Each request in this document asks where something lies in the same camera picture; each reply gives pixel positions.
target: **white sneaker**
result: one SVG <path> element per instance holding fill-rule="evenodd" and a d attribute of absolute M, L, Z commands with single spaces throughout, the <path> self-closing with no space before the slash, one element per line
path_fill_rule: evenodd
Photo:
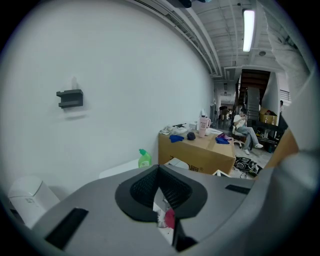
<path fill-rule="evenodd" d="M 257 145 L 255 145 L 254 147 L 255 147 L 255 148 L 257 148 L 257 149 L 261 149 L 261 148 L 263 148 L 263 147 L 264 147 L 264 145 L 261 145 L 261 144 L 259 144 L 259 143 L 258 143 L 258 144 L 257 144 Z"/>

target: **pink tumbler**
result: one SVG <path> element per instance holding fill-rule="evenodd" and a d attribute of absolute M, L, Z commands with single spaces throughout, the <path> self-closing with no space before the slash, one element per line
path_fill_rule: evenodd
<path fill-rule="evenodd" d="M 207 128 L 209 128 L 210 123 L 211 123 L 211 119 L 205 117 L 204 115 L 202 115 L 199 119 L 200 125 L 199 125 L 199 137 L 200 138 L 204 138 L 205 134 L 206 134 L 206 130 Z"/>

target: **blue cloth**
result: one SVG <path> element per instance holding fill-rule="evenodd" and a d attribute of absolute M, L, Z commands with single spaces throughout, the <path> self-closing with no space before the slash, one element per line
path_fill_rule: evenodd
<path fill-rule="evenodd" d="M 225 138 L 215 138 L 216 143 L 218 144 L 230 144 L 229 141 Z"/>
<path fill-rule="evenodd" d="M 171 140 L 172 143 L 174 142 L 182 142 L 185 137 L 179 136 L 179 135 L 170 135 L 169 139 Z"/>

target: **green spray bottle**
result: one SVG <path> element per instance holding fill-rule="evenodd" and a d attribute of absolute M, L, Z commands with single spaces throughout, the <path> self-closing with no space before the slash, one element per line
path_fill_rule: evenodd
<path fill-rule="evenodd" d="M 148 152 L 145 151 L 144 149 L 139 149 L 139 151 L 140 151 L 140 154 L 142 155 L 138 161 L 139 168 L 151 166 L 151 155 L 149 155 Z"/>

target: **wall-mounted bracket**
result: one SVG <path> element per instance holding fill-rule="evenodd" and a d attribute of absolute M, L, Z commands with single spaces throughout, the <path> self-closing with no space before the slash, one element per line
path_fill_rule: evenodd
<path fill-rule="evenodd" d="M 59 107 L 62 109 L 79 107 L 84 105 L 84 93 L 80 89 L 65 90 L 63 92 L 57 91 L 56 95 L 61 98 L 61 103 L 59 103 Z"/>

